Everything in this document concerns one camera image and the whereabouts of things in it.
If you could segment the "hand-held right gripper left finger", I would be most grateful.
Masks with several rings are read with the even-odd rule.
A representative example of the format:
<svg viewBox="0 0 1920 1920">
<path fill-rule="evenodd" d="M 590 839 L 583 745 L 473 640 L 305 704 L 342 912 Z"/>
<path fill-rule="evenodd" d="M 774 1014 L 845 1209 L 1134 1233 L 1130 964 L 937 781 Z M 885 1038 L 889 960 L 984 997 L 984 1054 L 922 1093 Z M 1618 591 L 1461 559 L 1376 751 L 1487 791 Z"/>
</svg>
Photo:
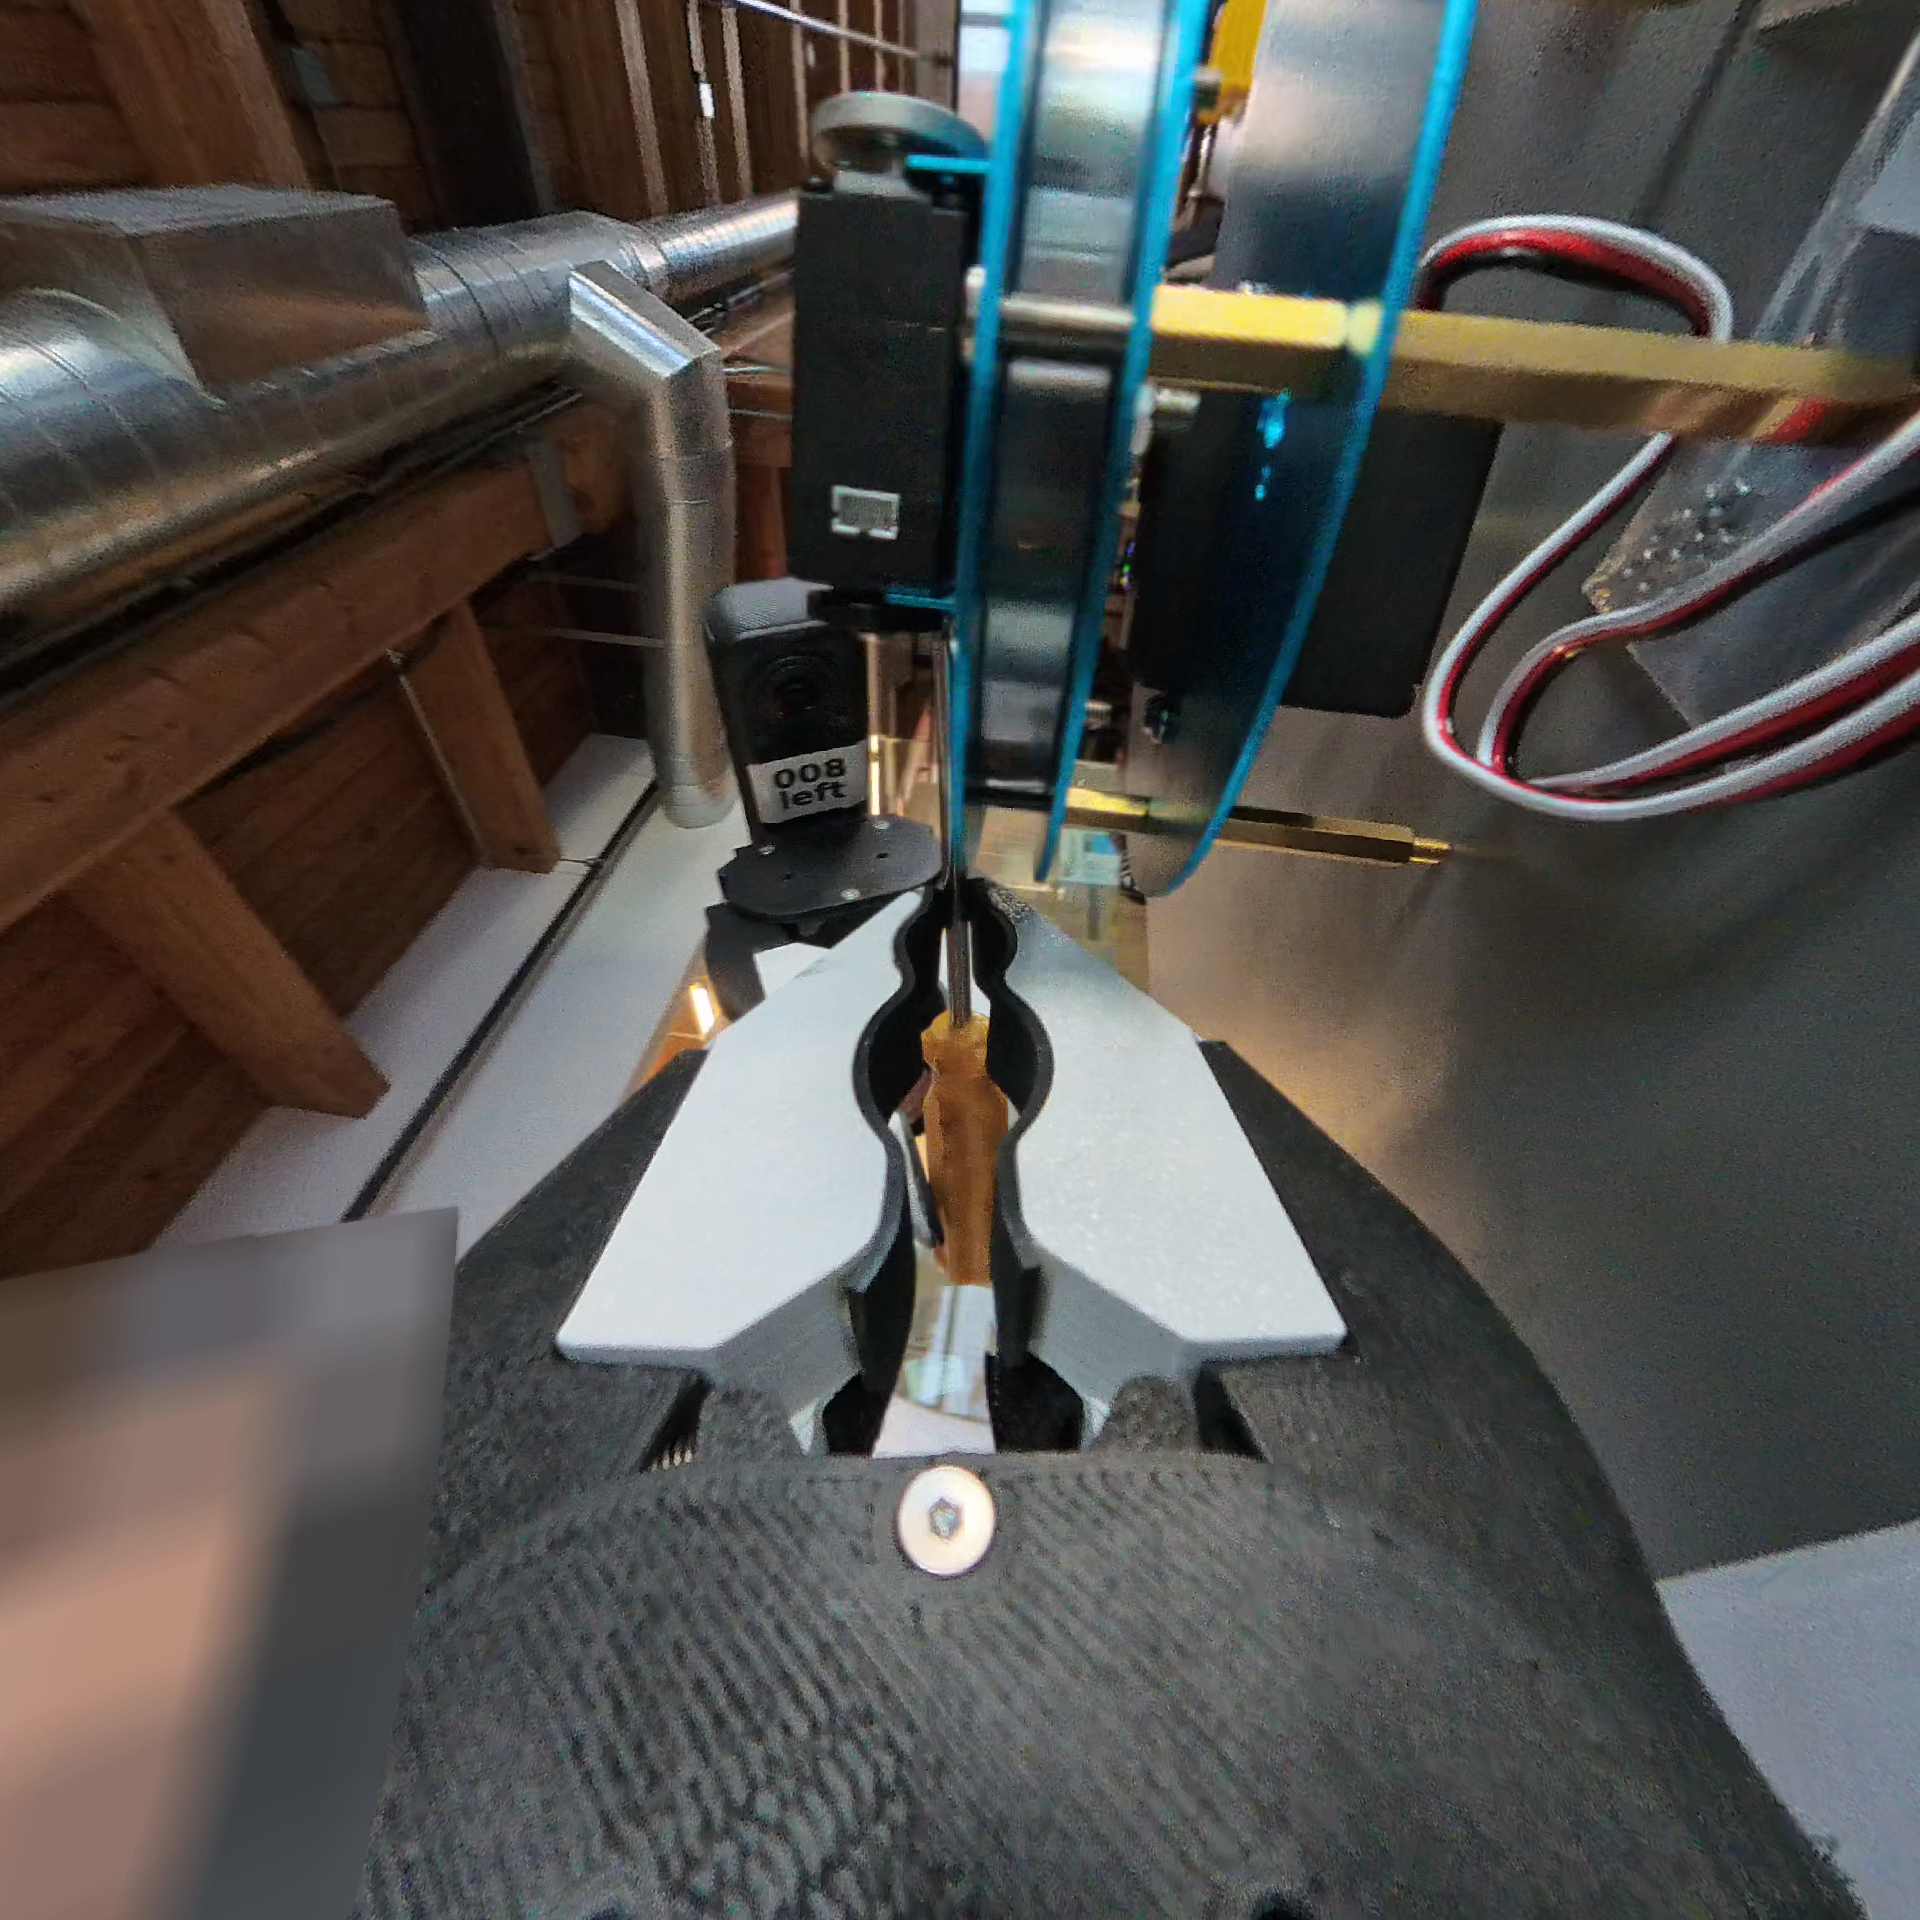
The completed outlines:
<svg viewBox="0 0 1920 1920">
<path fill-rule="evenodd" d="M 896 896 L 708 1044 L 560 1325 L 567 1360 L 750 1388 L 805 1451 L 873 1440 L 917 1289 L 890 1119 L 940 942 L 928 896 Z"/>
</svg>

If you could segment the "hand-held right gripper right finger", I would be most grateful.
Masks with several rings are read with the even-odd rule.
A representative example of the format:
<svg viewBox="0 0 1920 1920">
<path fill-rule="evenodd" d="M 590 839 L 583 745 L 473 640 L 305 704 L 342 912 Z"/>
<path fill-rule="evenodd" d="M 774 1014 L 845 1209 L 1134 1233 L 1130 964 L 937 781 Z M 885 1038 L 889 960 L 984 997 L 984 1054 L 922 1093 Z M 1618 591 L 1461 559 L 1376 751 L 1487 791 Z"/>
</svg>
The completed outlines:
<svg viewBox="0 0 1920 1920">
<path fill-rule="evenodd" d="M 1032 903 L 973 880 L 988 1070 L 1012 1123 L 992 1173 L 999 1445 L 1078 1445 L 1124 1384 L 1348 1336 L 1185 1021 Z"/>
</svg>

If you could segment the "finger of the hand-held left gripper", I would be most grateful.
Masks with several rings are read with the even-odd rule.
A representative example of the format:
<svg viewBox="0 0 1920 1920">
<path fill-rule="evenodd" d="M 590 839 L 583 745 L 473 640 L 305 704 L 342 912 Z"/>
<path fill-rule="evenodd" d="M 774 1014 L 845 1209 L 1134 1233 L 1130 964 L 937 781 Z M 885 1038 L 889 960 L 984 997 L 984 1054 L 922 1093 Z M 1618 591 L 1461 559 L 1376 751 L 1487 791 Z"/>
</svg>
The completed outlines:
<svg viewBox="0 0 1920 1920">
<path fill-rule="evenodd" d="M 788 1023 L 868 1023 L 900 992 L 896 958 L 904 899 L 890 896 L 834 945 L 788 943 L 756 958 L 765 993 L 754 1016 Z"/>
</svg>

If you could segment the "amber handle screwdriver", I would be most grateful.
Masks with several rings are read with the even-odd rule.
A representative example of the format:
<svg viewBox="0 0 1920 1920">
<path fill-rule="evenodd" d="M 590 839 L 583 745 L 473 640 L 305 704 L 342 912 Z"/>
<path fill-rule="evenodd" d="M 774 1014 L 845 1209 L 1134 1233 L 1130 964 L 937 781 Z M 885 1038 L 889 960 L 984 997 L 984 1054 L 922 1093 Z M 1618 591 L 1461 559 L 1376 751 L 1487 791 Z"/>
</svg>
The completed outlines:
<svg viewBox="0 0 1920 1920">
<path fill-rule="evenodd" d="M 933 643 L 933 745 L 944 830 L 944 1013 L 922 1036 L 928 1179 L 951 1285 L 992 1287 L 994 1166 L 1006 1102 L 988 1064 L 989 1023 L 973 997 L 964 893 L 964 789 L 952 747 L 952 643 Z"/>
</svg>

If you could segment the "blue acrylic toy robot arm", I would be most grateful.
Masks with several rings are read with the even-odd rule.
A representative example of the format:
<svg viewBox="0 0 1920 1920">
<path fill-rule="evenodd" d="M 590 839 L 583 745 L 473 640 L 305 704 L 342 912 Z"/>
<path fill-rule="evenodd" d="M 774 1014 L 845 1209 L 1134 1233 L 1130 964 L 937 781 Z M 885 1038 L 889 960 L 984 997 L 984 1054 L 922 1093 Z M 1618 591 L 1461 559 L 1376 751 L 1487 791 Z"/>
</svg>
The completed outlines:
<svg viewBox="0 0 1920 1920">
<path fill-rule="evenodd" d="M 941 619 L 964 861 L 1112 644 L 1152 893 L 1281 704 L 1570 824 L 1914 740 L 1914 48 L 1740 339 L 1655 231 L 1429 232 L 1478 9 L 1000 5 L 992 136 L 816 110 L 788 551 Z"/>
</svg>

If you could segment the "silver rectangular duct elbow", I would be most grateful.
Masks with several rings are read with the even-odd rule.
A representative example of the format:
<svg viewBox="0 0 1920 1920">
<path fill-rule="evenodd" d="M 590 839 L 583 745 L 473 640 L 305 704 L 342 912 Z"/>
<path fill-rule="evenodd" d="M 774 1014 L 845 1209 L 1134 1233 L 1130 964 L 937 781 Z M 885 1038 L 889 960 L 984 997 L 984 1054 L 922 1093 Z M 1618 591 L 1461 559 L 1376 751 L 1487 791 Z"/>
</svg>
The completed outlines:
<svg viewBox="0 0 1920 1920">
<path fill-rule="evenodd" d="M 632 277 L 567 277 L 567 379 L 620 420 L 630 480 L 632 636 L 665 816 L 687 830 L 735 801 L 704 612 L 732 582 L 735 459 L 722 347 Z"/>
</svg>

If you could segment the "wooden roof beam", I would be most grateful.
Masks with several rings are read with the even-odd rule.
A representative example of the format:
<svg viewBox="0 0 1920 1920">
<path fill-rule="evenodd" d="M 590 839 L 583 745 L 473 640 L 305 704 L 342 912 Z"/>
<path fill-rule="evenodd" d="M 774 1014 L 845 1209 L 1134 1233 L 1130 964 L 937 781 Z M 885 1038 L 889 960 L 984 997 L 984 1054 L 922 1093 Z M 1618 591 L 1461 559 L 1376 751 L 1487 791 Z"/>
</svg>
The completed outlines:
<svg viewBox="0 0 1920 1920">
<path fill-rule="evenodd" d="M 533 556 L 543 534 L 527 459 L 474 461 L 13 708 L 2 727 L 2 924 Z"/>
</svg>

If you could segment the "silver round ventilation duct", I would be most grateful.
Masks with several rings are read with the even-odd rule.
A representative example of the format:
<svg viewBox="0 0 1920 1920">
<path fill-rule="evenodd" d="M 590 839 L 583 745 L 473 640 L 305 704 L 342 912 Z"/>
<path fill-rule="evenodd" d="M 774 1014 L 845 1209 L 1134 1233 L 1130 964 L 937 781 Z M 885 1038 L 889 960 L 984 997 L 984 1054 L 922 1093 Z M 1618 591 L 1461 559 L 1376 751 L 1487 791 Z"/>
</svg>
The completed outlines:
<svg viewBox="0 0 1920 1920">
<path fill-rule="evenodd" d="M 687 313 L 796 225 L 793 193 L 429 236 L 320 189 L 5 199 L 5 631 L 562 377 L 575 271 Z"/>
</svg>

